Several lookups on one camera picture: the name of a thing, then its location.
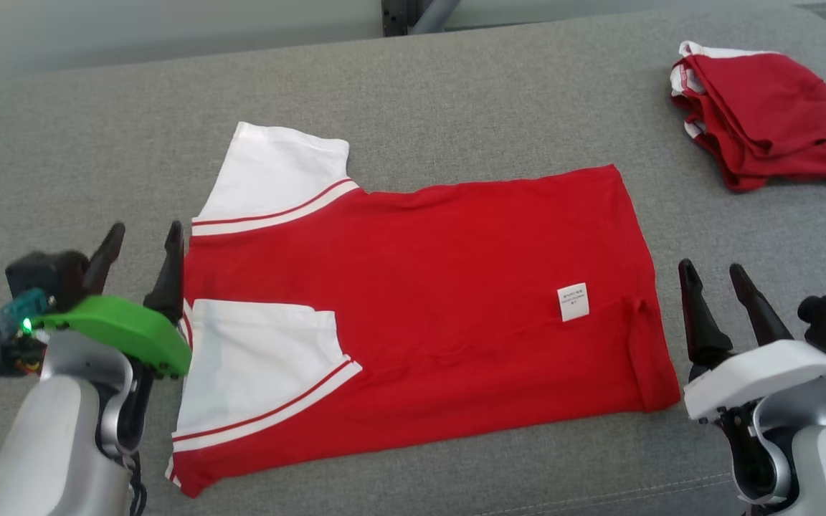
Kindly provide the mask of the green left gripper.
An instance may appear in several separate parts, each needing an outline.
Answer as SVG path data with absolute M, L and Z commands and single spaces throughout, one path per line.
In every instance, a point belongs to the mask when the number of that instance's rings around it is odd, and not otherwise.
M 163 265 L 142 305 L 124 297 L 99 296 L 124 237 L 125 224 L 115 222 L 90 257 L 83 287 L 94 296 L 86 297 L 69 311 L 33 317 L 33 329 L 75 330 L 151 366 L 162 376 L 185 376 L 190 369 L 192 348 L 178 329 L 186 307 L 181 222 L 171 222 L 164 242 Z

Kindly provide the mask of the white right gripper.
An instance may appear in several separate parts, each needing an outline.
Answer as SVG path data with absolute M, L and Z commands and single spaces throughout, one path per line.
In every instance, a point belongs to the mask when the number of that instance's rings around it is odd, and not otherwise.
M 679 261 L 686 350 L 694 368 L 713 368 L 684 388 L 689 419 L 718 418 L 718 409 L 745 403 L 826 376 L 826 353 L 794 337 L 743 265 L 730 266 L 732 287 L 747 312 L 759 348 L 732 356 L 732 342 L 720 330 L 703 297 L 703 282 L 692 261 Z

